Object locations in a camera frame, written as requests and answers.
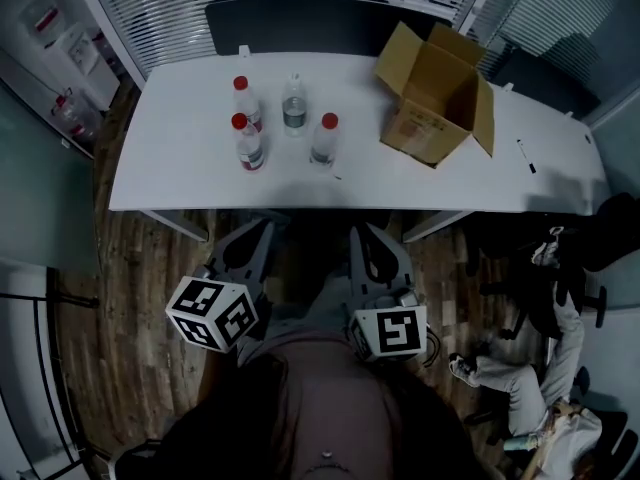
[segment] white sneaker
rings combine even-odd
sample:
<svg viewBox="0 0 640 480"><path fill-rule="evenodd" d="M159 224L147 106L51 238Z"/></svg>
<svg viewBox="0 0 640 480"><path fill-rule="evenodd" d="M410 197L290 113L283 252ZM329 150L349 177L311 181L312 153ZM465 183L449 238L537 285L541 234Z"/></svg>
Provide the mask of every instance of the white sneaker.
<svg viewBox="0 0 640 480"><path fill-rule="evenodd" d="M480 385L473 378L475 373L473 368L460 354L454 353L449 356L449 370L454 377L458 377L472 388L477 388Z"/></svg>
<svg viewBox="0 0 640 480"><path fill-rule="evenodd" d="M551 235L551 242L544 242L538 247L531 256L531 263L538 265L539 267L553 267L558 268L558 236L564 231L564 227L556 226L549 230Z"/></svg>

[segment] white table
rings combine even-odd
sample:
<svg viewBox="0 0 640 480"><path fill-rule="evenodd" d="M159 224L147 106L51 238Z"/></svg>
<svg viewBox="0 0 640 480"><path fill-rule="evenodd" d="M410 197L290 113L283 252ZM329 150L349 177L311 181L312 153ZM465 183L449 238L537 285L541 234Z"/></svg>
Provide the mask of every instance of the white table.
<svg viewBox="0 0 640 480"><path fill-rule="evenodd" d="M412 241L473 211L588 215L609 190L586 125L494 87L495 148L469 137L437 169L379 141L394 108L373 76L375 59L319 53L254 54L159 66L135 110L111 193L111 210L139 210L189 236L207 235L172 210L187 208L387 208L441 210L406 233ZM306 138L282 129L286 75L298 71L309 100ZM237 159L232 80L260 99L267 161L258 173ZM332 170L308 162L309 137L324 112L340 118ZM516 140L536 169L529 170Z"/></svg>

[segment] red bottle cap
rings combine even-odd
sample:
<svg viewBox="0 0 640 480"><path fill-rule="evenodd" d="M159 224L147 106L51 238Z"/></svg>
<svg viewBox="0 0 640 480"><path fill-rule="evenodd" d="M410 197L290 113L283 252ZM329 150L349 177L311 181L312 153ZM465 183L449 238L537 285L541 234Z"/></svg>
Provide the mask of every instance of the red bottle cap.
<svg viewBox="0 0 640 480"><path fill-rule="evenodd" d="M327 130L333 130L336 126L338 126L338 116L332 112L323 115L322 126L324 126Z"/></svg>
<svg viewBox="0 0 640 480"><path fill-rule="evenodd" d="M247 116L245 116L244 114L234 114L234 116L231 118L231 125L236 129L236 130L244 130L247 126L247 123L249 121L247 120Z"/></svg>
<svg viewBox="0 0 640 480"><path fill-rule="evenodd" d="M233 86L236 91L244 91L247 87L249 87L249 82L247 81L246 76L237 76L233 79Z"/></svg>

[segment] gray pants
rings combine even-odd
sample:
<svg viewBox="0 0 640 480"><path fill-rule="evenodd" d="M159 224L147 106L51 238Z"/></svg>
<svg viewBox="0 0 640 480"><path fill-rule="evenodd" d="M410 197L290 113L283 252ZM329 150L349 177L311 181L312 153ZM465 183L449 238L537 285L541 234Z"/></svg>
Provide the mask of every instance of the gray pants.
<svg viewBox="0 0 640 480"><path fill-rule="evenodd" d="M350 297L351 280L330 274L310 307L274 306L263 340L245 336L238 341L238 365L244 364L258 350L264 353L269 344L277 346L284 336L292 333L314 330L346 336L350 319L346 306Z"/></svg>
<svg viewBox="0 0 640 480"><path fill-rule="evenodd" d="M547 407L559 398L569 398L584 338L584 327L571 296L564 307L555 302L558 327L562 338L555 350L541 385L530 365L511 366L486 356L479 356L475 380L481 385L509 393L509 431L514 436L536 431L542 424Z"/></svg>

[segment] black and white cube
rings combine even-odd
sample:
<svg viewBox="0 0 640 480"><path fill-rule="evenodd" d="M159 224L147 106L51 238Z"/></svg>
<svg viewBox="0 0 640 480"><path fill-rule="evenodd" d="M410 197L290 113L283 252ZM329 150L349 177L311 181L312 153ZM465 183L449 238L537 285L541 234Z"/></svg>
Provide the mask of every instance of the black and white cube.
<svg viewBox="0 0 640 480"><path fill-rule="evenodd" d="M186 341L217 352L258 323L246 286L196 277L182 278L165 311Z"/></svg>
<svg viewBox="0 0 640 480"><path fill-rule="evenodd" d="M427 351L427 308L358 309L349 331L365 361L422 354Z"/></svg>

